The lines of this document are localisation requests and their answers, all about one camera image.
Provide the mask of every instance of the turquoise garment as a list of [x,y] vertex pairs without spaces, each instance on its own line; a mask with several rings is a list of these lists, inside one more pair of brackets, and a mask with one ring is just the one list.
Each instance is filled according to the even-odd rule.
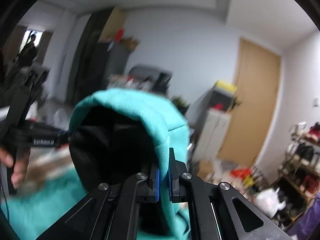
[[[179,211],[169,200],[169,148],[177,160],[187,161],[189,129],[187,121],[172,103],[142,91],[110,89],[98,91],[78,103],[70,120],[70,130],[80,126],[90,108],[104,106],[133,120],[140,120],[152,137],[160,168],[160,198],[171,236],[138,232],[138,240],[185,240],[189,233],[188,211]],[[86,194],[75,170],[59,179],[46,182],[43,189],[24,198],[8,200],[10,224],[21,240],[34,240]],[[6,214],[6,206],[1,208]]]
[[[137,90],[109,89],[95,92],[76,105],[70,120],[71,131],[81,125],[94,106],[111,108],[132,120],[142,122],[153,139],[159,160],[160,198],[164,216],[172,233],[172,237],[166,239],[187,239],[189,220],[186,223],[186,220],[177,215],[179,204],[171,203],[168,193],[169,148],[173,147],[176,160],[186,163],[189,144],[187,121],[166,98]],[[145,233],[139,232],[137,239],[146,239],[143,236]],[[147,239],[164,238],[147,235]]]

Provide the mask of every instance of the purple fabric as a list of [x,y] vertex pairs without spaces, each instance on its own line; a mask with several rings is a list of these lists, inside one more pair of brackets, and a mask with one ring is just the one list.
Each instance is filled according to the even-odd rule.
[[306,240],[320,223],[320,193],[308,211],[289,229],[289,236],[297,235],[298,240]]

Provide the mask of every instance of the wooden door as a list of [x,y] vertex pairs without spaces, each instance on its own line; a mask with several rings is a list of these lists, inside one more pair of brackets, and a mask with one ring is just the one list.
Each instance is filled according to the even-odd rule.
[[231,121],[218,158],[252,165],[260,153],[272,120],[281,58],[245,39],[240,39],[234,84],[242,102],[231,112]]

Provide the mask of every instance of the silver bolt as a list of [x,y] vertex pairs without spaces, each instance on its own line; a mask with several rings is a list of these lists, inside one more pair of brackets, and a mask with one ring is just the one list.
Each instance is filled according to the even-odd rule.
[[146,177],[146,174],[145,174],[145,173],[143,173],[143,172],[137,173],[137,178],[138,178],[138,179],[144,179],[145,177]]
[[226,182],[222,182],[220,184],[220,188],[222,188],[223,190],[228,190],[228,189],[230,189],[230,185]]
[[108,189],[108,187],[109,187],[109,185],[107,183],[101,183],[98,188],[100,190],[106,190],[106,189]]
[[191,179],[192,175],[189,172],[182,173],[184,179]]

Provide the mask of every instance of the brown curtain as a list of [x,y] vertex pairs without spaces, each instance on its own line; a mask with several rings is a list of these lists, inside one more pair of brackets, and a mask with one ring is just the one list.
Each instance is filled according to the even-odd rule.
[[44,55],[45,55],[45,52],[47,51],[47,47],[49,45],[50,39],[52,37],[52,34],[53,33],[46,32],[46,31],[42,33],[41,39],[39,41],[39,45],[37,47],[38,56],[36,58],[36,62],[38,62],[40,64],[43,63]]
[[5,42],[2,52],[4,63],[6,64],[9,60],[16,58],[19,48],[22,42],[22,38],[27,28],[17,25],[11,32],[9,38]]

